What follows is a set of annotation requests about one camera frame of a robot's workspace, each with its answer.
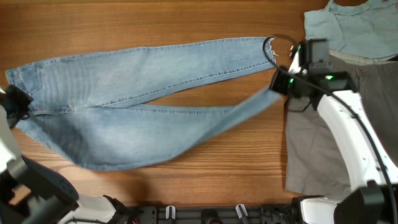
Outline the light blue denim jeans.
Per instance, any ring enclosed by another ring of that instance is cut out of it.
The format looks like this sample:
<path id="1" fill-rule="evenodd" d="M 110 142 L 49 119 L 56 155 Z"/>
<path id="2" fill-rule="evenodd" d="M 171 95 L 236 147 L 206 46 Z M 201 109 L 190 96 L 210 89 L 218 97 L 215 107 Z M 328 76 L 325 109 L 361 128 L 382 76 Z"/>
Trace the light blue denim jeans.
<path id="1" fill-rule="evenodd" d="M 6 71 L 33 98 L 17 127 L 80 167 L 150 166 L 242 123 L 280 96 L 263 88 L 235 106 L 153 105 L 178 91 L 272 68 L 263 37 L 57 57 Z"/>

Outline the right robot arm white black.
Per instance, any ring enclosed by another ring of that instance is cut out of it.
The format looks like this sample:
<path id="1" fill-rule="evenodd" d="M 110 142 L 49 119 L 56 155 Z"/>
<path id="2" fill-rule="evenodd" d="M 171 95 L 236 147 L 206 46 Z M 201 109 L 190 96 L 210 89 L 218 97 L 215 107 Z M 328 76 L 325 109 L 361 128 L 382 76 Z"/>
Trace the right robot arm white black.
<path id="1" fill-rule="evenodd" d="M 297 222 L 397 223 L 397 167 L 369 122 L 349 73 L 301 75 L 279 68 L 270 89 L 310 98 L 329 127 L 349 175 L 351 193 L 343 200 L 297 199 Z"/>

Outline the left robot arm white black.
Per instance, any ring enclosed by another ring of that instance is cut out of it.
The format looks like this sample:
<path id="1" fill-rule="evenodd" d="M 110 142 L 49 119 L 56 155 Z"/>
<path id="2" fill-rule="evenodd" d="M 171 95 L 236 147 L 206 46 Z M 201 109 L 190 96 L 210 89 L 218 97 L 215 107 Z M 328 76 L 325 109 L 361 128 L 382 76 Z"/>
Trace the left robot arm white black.
<path id="1" fill-rule="evenodd" d="M 12 129 L 29 118 L 32 97 L 1 90 L 1 223 L 127 223 L 127 208 L 109 196 L 80 195 L 59 173 L 23 155 Z"/>

